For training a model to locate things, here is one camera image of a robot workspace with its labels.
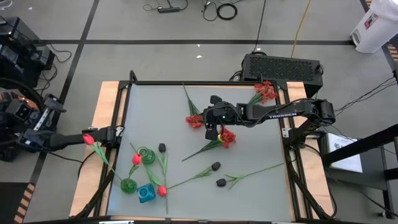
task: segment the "white container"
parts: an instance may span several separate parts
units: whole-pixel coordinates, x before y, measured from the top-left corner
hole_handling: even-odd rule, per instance
[[[374,53],[398,34],[398,0],[373,0],[351,33],[356,50]]]

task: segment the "floor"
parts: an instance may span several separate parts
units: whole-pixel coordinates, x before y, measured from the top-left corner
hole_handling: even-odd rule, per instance
[[[20,0],[1,14],[19,16],[56,49],[72,51],[71,60],[55,63],[58,76],[47,92],[65,100],[68,110],[60,117],[58,131],[73,134],[90,126],[101,82],[127,80],[130,70],[139,80],[226,81],[240,69],[244,54],[253,50],[263,1],[241,1],[236,4],[235,19],[214,22],[202,18],[199,0],[188,1],[185,11],[159,14],[142,9],[144,4],[156,6],[153,0]],[[183,0],[171,2],[173,6],[185,5]],[[268,0],[259,36],[263,41],[257,47],[268,55],[289,57],[306,5],[307,0]],[[222,13],[232,12],[226,9]],[[363,15],[360,0],[312,1],[298,37],[302,41],[294,57],[321,61],[325,68],[324,86],[318,97],[326,98],[335,108],[392,76],[382,50],[360,54],[347,44],[349,33]],[[209,8],[205,16],[214,17],[215,10]],[[60,59],[67,56],[58,55]],[[335,126],[348,136],[363,138],[398,123],[397,93],[396,86],[392,86],[352,106],[338,116]],[[391,145],[386,148],[394,150]],[[82,160],[83,150],[84,146],[70,146],[57,153]],[[23,153],[13,163],[0,162],[0,169],[7,170],[0,173],[0,181],[36,180],[32,173],[38,156]],[[397,167],[395,155],[387,152],[386,159],[390,168]],[[36,180],[25,222],[68,218],[77,170],[77,163],[48,155]],[[365,191],[382,203],[380,191],[329,184],[338,204],[339,219],[394,222],[377,217],[380,209],[358,193]],[[398,183],[391,184],[394,206],[398,208]]]

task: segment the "label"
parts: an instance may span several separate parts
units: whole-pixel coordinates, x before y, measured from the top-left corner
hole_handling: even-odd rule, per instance
[[[378,19],[379,16],[377,16],[375,13],[372,13],[371,16],[369,16],[368,19],[366,19],[366,22],[364,23],[365,28],[369,29],[369,27]]]

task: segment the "black box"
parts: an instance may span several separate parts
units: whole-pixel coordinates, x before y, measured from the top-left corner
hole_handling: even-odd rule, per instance
[[[323,86],[322,74],[318,60],[247,54],[241,81],[276,81],[283,89],[287,88],[286,82],[303,82],[310,98]]]

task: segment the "small black piece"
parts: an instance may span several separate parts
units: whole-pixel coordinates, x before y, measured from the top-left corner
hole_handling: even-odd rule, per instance
[[[226,180],[224,178],[216,181],[217,186],[224,187],[226,185]]]
[[[231,16],[231,17],[223,17],[222,15],[220,15],[220,10],[221,10],[221,8],[222,8],[222,7],[226,7],[226,6],[232,7],[232,8],[235,10],[235,13],[234,13],[233,16]],[[222,4],[222,5],[218,6],[218,8],[217,8],[217,16],[218,16],[220,19],[222,19],[222,20],[229,21],[229,20],[235,18],[236,15],[238,15],[238,9],[237,9],[236,6],[234,6],[233,4],[225,3],[225,4]]]
[[[163,153],[166,151],[166,145],[164,143],[159,144],[159,152]]]
[[[179,7],[168,7],[168,8],[157,8],[159,13],[170,13],[170,12],[179,12],[181,9]]]
[[[215,162],[213,165],[211,165],[211,169],[214,171],[217,171],[221,167],[221,164],[219,162]]]

